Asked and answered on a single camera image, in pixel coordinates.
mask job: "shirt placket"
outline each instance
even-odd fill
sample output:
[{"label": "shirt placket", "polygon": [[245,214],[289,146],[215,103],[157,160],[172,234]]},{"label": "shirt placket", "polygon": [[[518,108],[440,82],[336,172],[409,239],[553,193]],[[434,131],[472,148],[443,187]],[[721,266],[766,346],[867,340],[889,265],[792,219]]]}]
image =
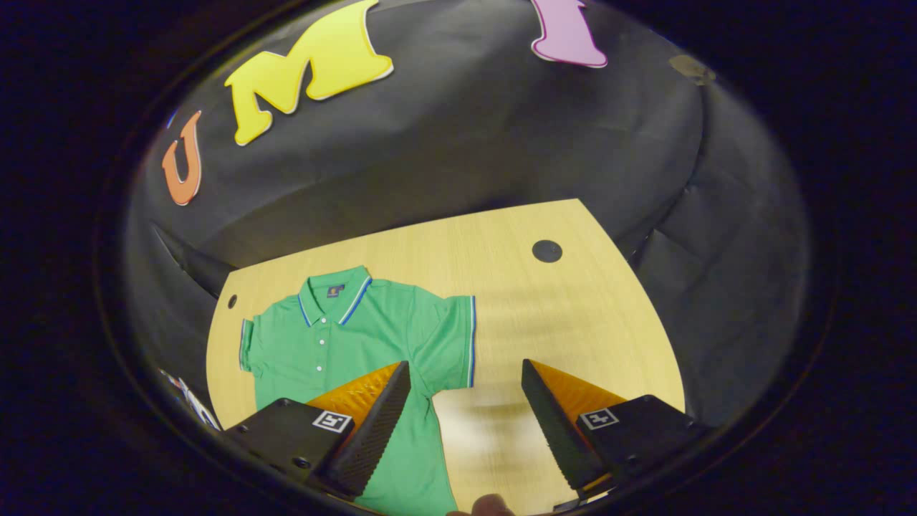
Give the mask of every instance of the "shirt placket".
[{"label": "shirt placket", "polygon": [[316,332],[314,342],[310,342],[311,345],[318,348],[318,353],[315,354],[317,357],[315,363],[315,373],[320,375],[324,384],[324,376],[327,375],[328,367],[328,344],[331,342],[331,329],[334,326],[327,316],[322,317],[316,322]]}]

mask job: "finger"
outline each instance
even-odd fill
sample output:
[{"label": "finger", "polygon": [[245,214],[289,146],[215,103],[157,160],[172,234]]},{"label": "finger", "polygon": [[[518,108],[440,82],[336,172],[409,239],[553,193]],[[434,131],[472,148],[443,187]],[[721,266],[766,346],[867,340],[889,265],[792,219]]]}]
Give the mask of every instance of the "finger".
[{"label": "finger", "polygon": [[484,495],[474,502],[471,516],[514,516],[498,494]]}]

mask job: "sleeve cuff stripe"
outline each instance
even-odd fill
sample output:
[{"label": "sleeve cuff stripe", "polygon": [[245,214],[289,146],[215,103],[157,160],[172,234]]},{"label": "sleeve cuff stripe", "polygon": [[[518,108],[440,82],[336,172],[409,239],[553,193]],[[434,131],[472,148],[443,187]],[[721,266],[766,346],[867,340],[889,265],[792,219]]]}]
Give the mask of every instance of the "sleeve cuff stripe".
[{"label": "sleeve cuff stripe", "polygon": [[477,330],[478,314],[474,304],[474,296],[470,297],[471,304],[471,332],[469,337],[469,366],[468,366],[468,387],[474,387],[474,333]]}]

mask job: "wooden table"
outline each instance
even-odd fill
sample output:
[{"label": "wooden table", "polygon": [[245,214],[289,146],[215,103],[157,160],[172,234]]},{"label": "wooden table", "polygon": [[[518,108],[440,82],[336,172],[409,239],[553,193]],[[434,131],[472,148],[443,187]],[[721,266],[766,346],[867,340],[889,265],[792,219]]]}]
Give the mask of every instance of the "wooden table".
[{"label": "wooden table", "polygon": [[[535,258],[540,240],[562,247],[559,261]],[[232,273],[207,346],[207,386],[224,428],[255,412],[254,378],[238,366],[241,319],[295,294],[310,275],[361,264],[373,277],[441,297],[477,297],[475,387],[434,396],[460,509],[490,492],[520,515],[576,496],[520,387],[524,358],[624,398],[654,394],[684,410],[675,355],[643,287],[595,218],[571,199],[388,230]]]}]

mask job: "blue collar stripe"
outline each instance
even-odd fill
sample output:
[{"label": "blue collar stripe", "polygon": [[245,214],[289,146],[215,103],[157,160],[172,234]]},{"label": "blue collar stripe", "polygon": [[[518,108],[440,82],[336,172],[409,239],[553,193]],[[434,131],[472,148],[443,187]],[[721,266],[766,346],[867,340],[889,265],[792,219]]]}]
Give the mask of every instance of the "blue collar stripe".
[{"label": "blue collar stripe", "polygon": [[344,317],[342,317],[337,324],[347,324],[348,319],[350,319],[350,316],[353,315],[354,309],[357,308],[360,300],[363,299],[363,294],[366,294],[366,288],[370,285],[370,283],[372,283],[372,277],[366,276],[366,279],[363,280],[363,285],[361,285],[359,288],[358,294],[354,296],[353,302],[350,303],[350,308],[347,309],[347,313],[344,314]]},{"label": "blue collar stripe", "polygon": [[312,323],[309,322],[309,316],[305,315],[305,308],[303,308],[303,297],[296,296],[296,298],[299,299],[299,309],[303,312],[303,319],[305,319],[305,325],[312,326]]}]

